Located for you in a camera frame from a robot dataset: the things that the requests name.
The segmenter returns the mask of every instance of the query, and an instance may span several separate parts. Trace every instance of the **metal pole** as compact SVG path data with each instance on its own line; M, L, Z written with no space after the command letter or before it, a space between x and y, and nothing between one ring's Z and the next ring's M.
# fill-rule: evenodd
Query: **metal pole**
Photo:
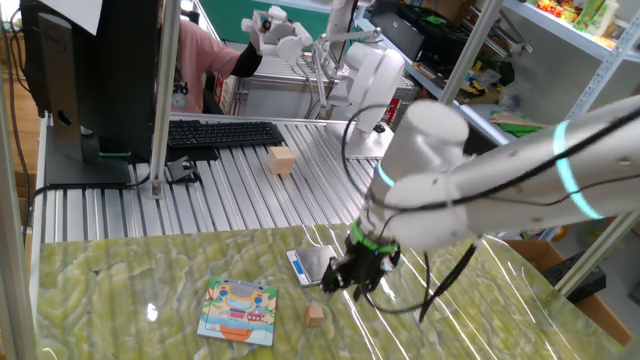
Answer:
M478 56L482 44L484 44L484 39L487 38L491 26L493 26L493 23L498 19L503 2L504 0L489 1L484 10L482 10L478 22L474 26L469 40L467 40L467 44L460 54L460 58L458 58L458 62L455 68L453 68L447 86L444 87L442 96L440 96L438 102L445 105L451 105L453 103L469 69L471 69L473 65L473 61L476 59L476 56Z
M211 20L209 20L209 17L207 16L207 12L204 11L204 8L202 7L202 4L200 3L200 1L198 0L193 1L193 10L200 13L200 21L204 20L205 24L207 24L207 27L209 28L209 33L211 34L211 36L213 36L214 39L222 42L222 39L220 39L220 36L218 35L216 28L214 28L213 24L211 24Z
M513 33L516 35L518 40L520 40L522 45L524 45L524 48L527 49L527 51L529 53L532 53L533 52L533 48L531 47L531 45L529 45L529 43L524 38L524 36L522 36L522 34L520 34L520 31L518 31L518 29L515 27L515 25L513 25L513 22L511 22L511 19L509 19L509 17L507 16L507 14L505 14L505 12L503 10L500 10L500 16L502 17L504 22L507 23L507 26L509 26L511 31L513 31Z
M162 24L162 40L160 43L160 63L158 65L158 97L156 104L156 125L153 133L151 153L151 198L162 198L164 181L164 162L167 156L167 140L169 136L169 114L171 113L171 97L173 95L173 78L178 53L178 36L180 34L180 1L166 0Z
M0 80L0 327L9 359L36 359L4 81Z
M322 109L326 109L327 106L327 97L324 92L324 83L322 82L322 76L320 76L320 69L322 69L322 63L320 61L320 51L319 46L314 46L314 52L311 54L313 61L313 71L316 73L316 82L318 84L318 98L320 99L320 107Z
M589 84L584 89L578 101L573 105L573 109L567 115L567 119L575 119L578 116L584 115L589 111L591 105L596 100L604 86L607 84L613 73L616 71L622 60L631 52L633 45L640 37L640 10L636 13L636 16L629 23L629 27L622 34L618 44L613 50L602 60L602 64L598 67L595 75L589 81Z
M616 220L591 245L580 261L556 285L556 290L563 296L571 292L589 275L609 251L640 221L640 212L618 216Z
M357 2L358 0L333 0L331 2L331 13L329 13L326 31L328 37L351 31L349 24L351 23L351 10L353 9L354 1ZM329 45L329 51L333 53L335 59L340 61L343 58L343 43L344 41L338 41Z

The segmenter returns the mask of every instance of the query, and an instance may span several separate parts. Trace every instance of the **green marble surface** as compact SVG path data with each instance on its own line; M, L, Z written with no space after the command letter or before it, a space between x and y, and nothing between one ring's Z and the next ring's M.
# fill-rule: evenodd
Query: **green marble surface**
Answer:
M487 240L431 308L379 314L350 294L300 288L285 252L342 246L347 225L44 244L37 308L42 359L612 359L621 347L507 245ZM468 243L430 254L442 279ZM423 296L422 257L405 259L373 296ZM209 276L278 287L273 347L196 335ZM321 303L325 321L307 328Z

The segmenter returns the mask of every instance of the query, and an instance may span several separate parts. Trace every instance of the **black bracket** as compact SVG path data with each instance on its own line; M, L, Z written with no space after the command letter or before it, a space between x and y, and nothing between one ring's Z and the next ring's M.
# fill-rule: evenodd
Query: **black bracket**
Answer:
M345 239L346 254L342 259L331 259L321 280L325 293L334 293L339 289L346 289L356 285L353 299L358 301L362 291L371 293L376 290L380 280L387 273L383 265L385 258L389 259L391 268L395 268L400 261L400 246L391 254L382 254L371 250L359 241L353 241L347 235Z
M196 164L189 160L188 156L182 157L172 163L167 164L169 170L169 176L171 179L167 180L169 184L177 183L196 183L200 181L200 173Z

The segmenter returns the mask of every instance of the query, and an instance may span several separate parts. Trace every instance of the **pink shirt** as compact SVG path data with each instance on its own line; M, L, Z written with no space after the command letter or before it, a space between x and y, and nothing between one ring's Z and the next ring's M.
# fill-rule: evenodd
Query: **pink shirt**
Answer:
M182 81L173 84L171 111L202 112L202 75L214 71L228 77L238 62L240 53L224 46L197 24L180 21L178 62Z

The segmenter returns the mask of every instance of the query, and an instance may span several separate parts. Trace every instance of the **teal light ring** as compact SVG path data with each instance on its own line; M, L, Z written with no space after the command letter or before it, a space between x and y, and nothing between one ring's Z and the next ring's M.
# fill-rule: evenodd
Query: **teal light ring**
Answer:
M558 155L567 149L567 127L569 126L569 121L563 121L556 127L555 133L553 134L553 153L554 155ZM587 199L580 192L580 187L576 182L575 177L573 176L573 171L571 171L571 165L569 164L569 159L564 158L556 161L556 168L558 169L558 174L560 175L560 180L562 181L562 185L564 185L564 189L568 194L571 194L571 200L573 203L580 209L585 215L592 219L602 219L603 216L598 214L587 202Z
M394 187L396 185L396 182L391 180L391 178L387 175L387 173L384 172L384 170L382 170L382 161L380 161L378 163L378 175L380 175L380 178L387 183L387 185L389 185L389 187Z

